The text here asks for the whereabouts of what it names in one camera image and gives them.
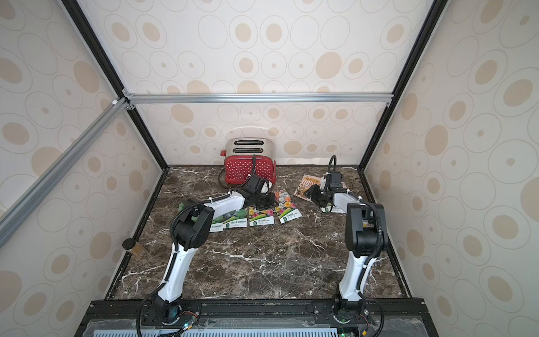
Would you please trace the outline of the flower seed packet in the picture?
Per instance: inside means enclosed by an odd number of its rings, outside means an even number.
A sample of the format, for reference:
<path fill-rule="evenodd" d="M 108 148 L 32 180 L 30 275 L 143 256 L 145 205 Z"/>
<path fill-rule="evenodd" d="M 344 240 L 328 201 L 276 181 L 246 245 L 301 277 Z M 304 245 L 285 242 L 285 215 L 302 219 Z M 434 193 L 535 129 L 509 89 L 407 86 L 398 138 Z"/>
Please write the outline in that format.
<path fill-rule="evenodd" d="M 250 227 L 270 226 L 275 224 L 273 209 L 259 210 L 255 207 L 248 208 L 248 224 Z"/>
<path fill-rule="evenodd" d="M 345 182 L 341 182 L 340 187 L 344 188 L 345 190 L 347 189 L 347 185 L 345 184 Z M 344 214 L 345 213 L 344 209 L 336 206 L 333 203 L 328 203 L 327 210 L 328 210 L 329 213 L 339 213 L 339 214 Z"/>
<path fill-rule="evenodd" d="M 277 190 L 274 192 L 274 195 L 275 213 L 281 224 L 288 223 L 303 216 L 298 207 L 293 203 L 291 195 L 288 192 Z"/>

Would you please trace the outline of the orange striped seed packet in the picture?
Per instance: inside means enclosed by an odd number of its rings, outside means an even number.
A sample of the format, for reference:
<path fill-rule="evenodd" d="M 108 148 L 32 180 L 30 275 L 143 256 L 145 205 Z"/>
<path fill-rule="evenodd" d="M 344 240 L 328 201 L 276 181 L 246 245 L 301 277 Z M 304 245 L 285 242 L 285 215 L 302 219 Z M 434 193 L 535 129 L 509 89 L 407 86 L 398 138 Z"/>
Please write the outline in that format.
<path fill-rule="evenodd" d="M 294 195 L 300 199 L 310 202 L 310 198 L 305 196 L 305 192 L 309 190 L 313 185 L 320 186 L 321 178 L 311 175 L 304 175 L 303 179 L 300 181 Z"/>

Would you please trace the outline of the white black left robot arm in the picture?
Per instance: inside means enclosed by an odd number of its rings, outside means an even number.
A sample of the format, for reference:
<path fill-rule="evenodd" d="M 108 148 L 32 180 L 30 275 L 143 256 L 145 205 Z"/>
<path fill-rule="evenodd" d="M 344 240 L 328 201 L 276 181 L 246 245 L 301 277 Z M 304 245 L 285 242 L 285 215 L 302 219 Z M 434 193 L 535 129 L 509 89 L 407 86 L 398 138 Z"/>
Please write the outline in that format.
<path fill-rule="evenodd" d="M 247 207 L 272 208 L 272 183 L 255 172 L 257 157 L 252 156 L 251 173 L 238 188 L 215 198 L 193 199 L 182 208 L 169 228 L 171 256 L 160 285 L 141 303 L 150 303 L 162 323 L 172 325 L 180 318 L 179 299 L 193 256 L 209 237 L 215 218 Z"/>

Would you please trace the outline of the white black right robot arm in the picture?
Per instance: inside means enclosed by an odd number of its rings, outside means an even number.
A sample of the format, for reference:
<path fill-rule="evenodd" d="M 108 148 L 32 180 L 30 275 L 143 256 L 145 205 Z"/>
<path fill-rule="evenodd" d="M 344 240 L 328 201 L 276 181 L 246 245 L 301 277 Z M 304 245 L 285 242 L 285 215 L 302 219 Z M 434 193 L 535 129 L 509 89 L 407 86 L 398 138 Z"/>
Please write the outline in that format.
<path fill-rule="evenodd" d="M 330 158 L 326 174 L 319 185 L 304 193 L 311 202 L 326 213 L 334 208 L 345 212 L 345 246 L 349 252 L 345 274 L 334 296 L 334 314 L 354 310 L 370 324 L 368 305 L 377 306 L 380 315 L 378 329 L 385 323 L 382 306 L 364 293 L 373 264 L 387 248 L 385 211 L 381 204 L 366 201 L 343 185 L 343 176 L 337 171 L 337 157 Z"/>

